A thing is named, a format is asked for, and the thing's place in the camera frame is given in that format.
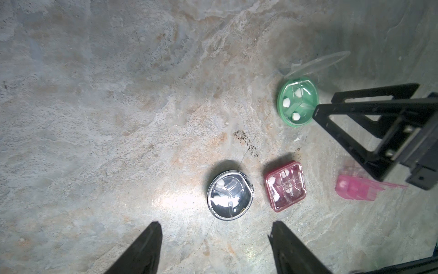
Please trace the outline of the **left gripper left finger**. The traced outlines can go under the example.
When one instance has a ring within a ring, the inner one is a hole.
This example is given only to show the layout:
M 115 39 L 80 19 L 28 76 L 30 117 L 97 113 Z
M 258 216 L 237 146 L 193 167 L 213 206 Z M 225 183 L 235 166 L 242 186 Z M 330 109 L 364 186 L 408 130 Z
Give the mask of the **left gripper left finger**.
M 156 274 L 162 240 L 162 227 L 153 221 L 105 274 Z

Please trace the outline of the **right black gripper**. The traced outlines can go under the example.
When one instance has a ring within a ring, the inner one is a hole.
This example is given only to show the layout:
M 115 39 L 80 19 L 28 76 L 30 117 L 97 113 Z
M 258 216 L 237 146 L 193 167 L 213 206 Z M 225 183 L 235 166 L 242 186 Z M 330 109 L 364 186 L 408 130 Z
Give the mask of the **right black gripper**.
M 410 99 L 418 83 L 336 92 L 332 104 L 318 105 L 313 119 L 375 180 L 398 165 L 406 182 L 431 190 L 438 183 L 438 100 Z M 392 100 L 376 101 L 392 96 Z M 372 98 L 373 102 L 346 103 Z

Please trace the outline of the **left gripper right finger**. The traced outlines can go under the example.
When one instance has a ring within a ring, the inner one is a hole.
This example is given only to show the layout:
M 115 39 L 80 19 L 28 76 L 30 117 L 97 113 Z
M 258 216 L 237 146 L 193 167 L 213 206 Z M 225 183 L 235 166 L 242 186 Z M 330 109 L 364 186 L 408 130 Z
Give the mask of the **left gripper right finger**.
M 281 221 L 268 236 L 278 274 L 331 274 L 331 271 Z

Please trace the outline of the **dark pink square pillbox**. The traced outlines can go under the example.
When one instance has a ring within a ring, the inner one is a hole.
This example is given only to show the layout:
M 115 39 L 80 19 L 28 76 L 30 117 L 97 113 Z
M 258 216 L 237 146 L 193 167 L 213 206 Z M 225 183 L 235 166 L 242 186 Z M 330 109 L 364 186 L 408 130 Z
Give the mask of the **dark pink square pillbox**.
M 271 208 L 281 212 L 306 197 L 302 164 L 292 161 L 265 175 L 265 188 Z

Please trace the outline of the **round dark blue pillbox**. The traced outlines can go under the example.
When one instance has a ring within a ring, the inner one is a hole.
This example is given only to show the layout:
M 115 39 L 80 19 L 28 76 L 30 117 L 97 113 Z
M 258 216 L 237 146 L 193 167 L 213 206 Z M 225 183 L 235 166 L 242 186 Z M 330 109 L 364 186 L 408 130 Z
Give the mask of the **round dark blue pillbox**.
M 206 194 L 208 208 L 212 215 L 223 221 L 242 217 L 254 199 L 254 187 L 241 171 L 228 170 L 211 182 Z

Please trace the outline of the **round green pillbox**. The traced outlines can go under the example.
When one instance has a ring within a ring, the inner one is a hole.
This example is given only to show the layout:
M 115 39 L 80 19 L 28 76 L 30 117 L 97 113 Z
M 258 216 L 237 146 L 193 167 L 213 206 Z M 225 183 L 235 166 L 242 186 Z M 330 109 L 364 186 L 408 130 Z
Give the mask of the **round green pillbox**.
M 291 67 L 277 95 L 277 112 L 284 124 L 298 128 L 312 121 L 314 110 L 319 105 L 319 95 L 315 83 L 308 76 L 337 64 L 349 55 L 349 51 L 340 51 Z

